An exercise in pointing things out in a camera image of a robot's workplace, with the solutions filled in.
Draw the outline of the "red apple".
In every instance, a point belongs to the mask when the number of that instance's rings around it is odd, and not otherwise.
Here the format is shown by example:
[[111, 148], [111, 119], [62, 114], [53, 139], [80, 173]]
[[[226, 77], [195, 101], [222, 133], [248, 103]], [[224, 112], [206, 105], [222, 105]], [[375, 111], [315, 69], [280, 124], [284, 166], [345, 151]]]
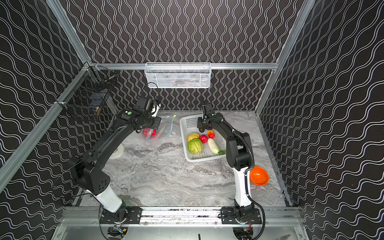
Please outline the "red apple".
[[143, 129], [143, 130], [142, 130], [142, 134], [143, 134], [145, 137], [151, 137], [151, 136], [152, 136], [152, 133], [153, 133], [153, 130], [150, 129], [150, 128], [146, 128], [146, 129]]

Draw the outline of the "clear zip top bag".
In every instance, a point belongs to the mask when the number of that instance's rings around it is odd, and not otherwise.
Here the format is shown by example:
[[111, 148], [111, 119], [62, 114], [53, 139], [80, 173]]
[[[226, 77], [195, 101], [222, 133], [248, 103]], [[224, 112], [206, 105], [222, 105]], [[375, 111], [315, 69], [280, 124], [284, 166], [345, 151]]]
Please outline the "clear zip top bag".
[[174, 119], [177, 115], [169, 115], [169, 116], [160, 116], [161, 122], [159, 125], [159, 128], [156, 130], [157, 135], [155, 137], [145, 137], [144, 135], [144, 142], [145, 143], [151, 143], [155, 141], [159, 141], [162, 139], [165, 139], [169, 137], [173, 131], [174, 126]]

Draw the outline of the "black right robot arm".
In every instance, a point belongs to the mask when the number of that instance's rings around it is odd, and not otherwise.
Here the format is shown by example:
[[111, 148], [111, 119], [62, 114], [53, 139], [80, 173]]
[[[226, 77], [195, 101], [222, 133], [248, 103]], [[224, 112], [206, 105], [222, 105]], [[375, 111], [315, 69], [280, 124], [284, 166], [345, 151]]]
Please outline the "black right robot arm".
[[197, 128], [200, 132], [215, 130], [226, 140], [226, 159], [234, 172], [236, 194], [233, 213], [221, 213], [221, 219], [248, 225], [243, 230], [235, 231], [238, 239], [260, 239], [266, 227], [266, 214], [261, 204], [251, 195], [250, 173], [255, 167], [255, 161], [249, 134], [236, 130], [209, 103], [202, 105], [202, 116], [198, 118]]

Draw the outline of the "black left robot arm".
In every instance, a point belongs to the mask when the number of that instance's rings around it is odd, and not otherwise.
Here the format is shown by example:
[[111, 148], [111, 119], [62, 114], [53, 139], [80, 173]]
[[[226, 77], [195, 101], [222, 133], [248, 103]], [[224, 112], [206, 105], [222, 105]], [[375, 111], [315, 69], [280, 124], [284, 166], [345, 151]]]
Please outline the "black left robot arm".
[[123, 109], [114, 115], [105, 134], [90, 150], [70, 160], [69, 171], [75, 184], [92, 194], [111, 214], [118, 214], [123, 218], [125, 204], [112, 190], [111, 178], [103, 172], [103, 168], [114, 151], [130, 134], [139, 133], [144, 129], [159, 128], [160, 107], [158, 100], [139, 97], [132, 109]]

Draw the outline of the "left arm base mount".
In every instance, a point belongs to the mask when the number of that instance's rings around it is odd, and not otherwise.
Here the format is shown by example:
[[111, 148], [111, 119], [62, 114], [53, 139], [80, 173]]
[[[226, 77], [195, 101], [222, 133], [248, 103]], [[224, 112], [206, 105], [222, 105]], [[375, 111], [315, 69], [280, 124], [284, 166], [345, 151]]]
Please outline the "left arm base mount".
[[100, 224], [139, 224], [142, 217], [143, 209], [140, 207], [126, 207], [124, 210], [120, 208], [116, 213], [111, 213], [102, 208], [99, 218]]

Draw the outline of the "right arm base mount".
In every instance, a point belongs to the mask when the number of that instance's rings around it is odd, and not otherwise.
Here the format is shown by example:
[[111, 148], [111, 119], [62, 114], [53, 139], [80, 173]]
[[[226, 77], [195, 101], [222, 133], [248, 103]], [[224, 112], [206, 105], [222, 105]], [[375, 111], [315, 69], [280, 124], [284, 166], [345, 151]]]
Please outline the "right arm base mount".
[[259, 209], [253, 206], [247, 207], [222, 207], [218, 218], [221, 219], [224, 225], [248, 224], [252, 221], [252, 224], [262, 224], [262, 215]]

